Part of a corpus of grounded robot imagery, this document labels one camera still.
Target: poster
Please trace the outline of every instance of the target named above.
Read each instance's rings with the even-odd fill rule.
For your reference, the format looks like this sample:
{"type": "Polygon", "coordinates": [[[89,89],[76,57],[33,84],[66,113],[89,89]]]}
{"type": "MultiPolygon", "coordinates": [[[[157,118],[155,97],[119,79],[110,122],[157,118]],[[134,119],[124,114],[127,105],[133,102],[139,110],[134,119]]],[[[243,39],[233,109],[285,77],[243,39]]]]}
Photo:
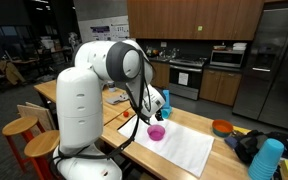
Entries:
{"type": "Polygon", "coordinates": [[[79,21],[78,24],[83,42],[129,39],[128,16],[79,21]]]}

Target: pink cup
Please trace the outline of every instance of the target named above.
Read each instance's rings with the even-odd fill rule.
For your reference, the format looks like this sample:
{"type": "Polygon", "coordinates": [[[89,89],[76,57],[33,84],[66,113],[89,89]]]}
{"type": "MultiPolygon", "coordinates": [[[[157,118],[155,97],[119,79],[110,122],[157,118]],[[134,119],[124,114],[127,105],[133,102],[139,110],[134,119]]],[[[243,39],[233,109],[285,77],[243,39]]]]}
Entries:
{"type": "Polygon", "coordinates": [[[165,128],[157,124],[151,125],[147,128],[147,133],[153,141],[159,141],[164,137],[165,128]]]}

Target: stainless steel refrigerator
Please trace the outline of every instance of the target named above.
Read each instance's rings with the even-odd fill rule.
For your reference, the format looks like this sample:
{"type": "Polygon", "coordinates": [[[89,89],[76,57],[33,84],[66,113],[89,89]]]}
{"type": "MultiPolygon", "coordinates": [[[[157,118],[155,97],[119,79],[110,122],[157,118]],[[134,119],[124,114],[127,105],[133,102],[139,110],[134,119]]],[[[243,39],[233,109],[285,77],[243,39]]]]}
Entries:
{"type": "Polygon", "coordinates": [[[264,10],[233,113],[288,129],[288,8],[264,10]]]}

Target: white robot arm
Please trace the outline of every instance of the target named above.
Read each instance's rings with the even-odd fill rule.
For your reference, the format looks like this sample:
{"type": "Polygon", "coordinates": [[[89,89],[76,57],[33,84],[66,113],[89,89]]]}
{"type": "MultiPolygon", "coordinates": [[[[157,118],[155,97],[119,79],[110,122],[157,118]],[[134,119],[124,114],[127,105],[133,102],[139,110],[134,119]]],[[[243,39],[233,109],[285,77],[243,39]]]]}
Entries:
{"type": "Polygon", "coordinates": [[[62,71],[57,79],[60,145],[53,156],[66,179],[121,179],[121,170],[111,159],[87,158],[104,156],[94,145],[103,132],[101,81],[125,82],[132,108],[149,121],[165,103],[149,85],[152,77],[152,66],[134,41],[94,41],[80,46],[75,67],[62,71]],[[59,156],[73,154],[87,159],[59,156]]]}

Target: cabinet door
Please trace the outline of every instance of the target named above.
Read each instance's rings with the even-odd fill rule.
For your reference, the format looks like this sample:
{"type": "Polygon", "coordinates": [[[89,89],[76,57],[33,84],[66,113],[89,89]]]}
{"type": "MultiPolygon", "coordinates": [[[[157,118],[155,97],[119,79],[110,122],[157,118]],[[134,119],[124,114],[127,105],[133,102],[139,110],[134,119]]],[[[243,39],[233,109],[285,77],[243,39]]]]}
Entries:
{"type": "Polygon", "coordinates": [[[160,15],[161,1],[128,0],[127,11],[131,38],[156,38],[160,33],[156,17],[160,15]]]}
{"type": "Polygon", "coordinates": [[[249,0],[219,0],[213,39],[229,40],[232,38],[240,1],[249,0]]]}
{"type": "Polygon", "coordinates": [[[240,74],[222,72],[215,101],[233,106],[240,80],[240,74]]]}
{"type": "Polygon", "coordinates": [[[192,39],[195,14],[197,8],[196,0],[164,0],[160,14],[156,17],[162,28],[163,38],[168,39],[192,39]]]}
{"type": "Polygon", "coordinates": [[[219,0],[197,0],[195,39],[212,39],[219,0]]]}
{"type": "Polygon", "coordinates": [[[221,72],[204,70],[200,98],[215,101],[221,72]]]}
{"type": "Polygon", "coordinates": [[[162,89],[168,88],[170,66],[165,63],[151,62],[154,68],[154,76],[151,85],[162,89]]]}
{"type": "Polygon", "coordinates": [[[196,0],[128,0],[130,37],[192,39],[196,0]]]}
{"type": "Polygon", "coordinates": [[[263,0],[241,0],[232,39],[253,40],[263,5],[263,0]]]}

